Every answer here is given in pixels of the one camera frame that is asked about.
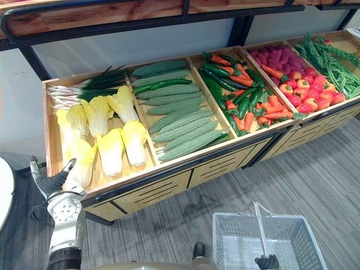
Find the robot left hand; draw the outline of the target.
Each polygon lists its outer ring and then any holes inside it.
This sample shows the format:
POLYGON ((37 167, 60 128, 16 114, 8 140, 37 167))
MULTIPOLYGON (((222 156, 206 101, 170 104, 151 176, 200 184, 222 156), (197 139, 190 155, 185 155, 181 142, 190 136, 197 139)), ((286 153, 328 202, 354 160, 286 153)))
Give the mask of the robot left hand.
POLYGON ((30 159, 30 171, 33 180, 45 199, 48 199, 54 192, 61 190, 62 185, 65 183, 70 171, 75 166, 77 159, 72 158, 56 175, 45 176, 38 167, 38 159, 32 156, 30 159))

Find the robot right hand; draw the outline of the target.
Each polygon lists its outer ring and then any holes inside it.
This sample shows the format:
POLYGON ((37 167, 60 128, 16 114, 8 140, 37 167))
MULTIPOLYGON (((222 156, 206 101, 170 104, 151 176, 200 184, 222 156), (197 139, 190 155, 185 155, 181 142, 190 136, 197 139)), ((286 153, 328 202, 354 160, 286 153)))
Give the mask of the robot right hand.
POLYGON ((279 261, 274 254, 269 254, 269 256, 262 255, 260 258, 255 258, 255 263, 261 270, 280 268, 279 261))

